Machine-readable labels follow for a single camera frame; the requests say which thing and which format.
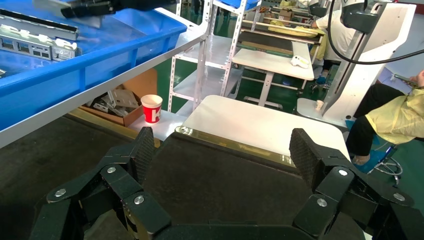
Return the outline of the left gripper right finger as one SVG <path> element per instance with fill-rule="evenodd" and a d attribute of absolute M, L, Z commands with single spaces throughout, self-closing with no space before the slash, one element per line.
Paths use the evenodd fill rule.
<path fill-rule="evenodd" d="M 320 239 L 344 213 L 374 239 L 414 238 L 415 210 L 410 196 L 360 172 L 339 150 L 315 143 L 302 128 L 292 130 L 289 151 L 312 190 L 293 227 L 311 239 Z"/>

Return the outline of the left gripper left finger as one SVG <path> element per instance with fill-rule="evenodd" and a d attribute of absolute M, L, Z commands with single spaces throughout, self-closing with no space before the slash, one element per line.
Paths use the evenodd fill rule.
<path fill-rule="evenodd" d="M 58 186 L 46 197 L 46 239 L 82 240 L 84 227 L 113 210 L 134 240 L 151 240 L 170 224 L 157 207 L 160 222 L 142 224 L 136 207 L 148 199 L 142 184 L 156 151 L 153 130 L 143 127 L 131 143 L 112 147 L 88 172 Z"/>

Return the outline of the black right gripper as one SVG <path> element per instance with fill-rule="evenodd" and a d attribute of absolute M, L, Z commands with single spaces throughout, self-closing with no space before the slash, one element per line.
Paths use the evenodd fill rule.
<path fill-rule="evenodd" d="M 176 0 L 73 0 L 61 8 L 61 13 L 67 19 L 85 18 L 111 15 L 123 9 L 150 11 L 176 3 Z"/>

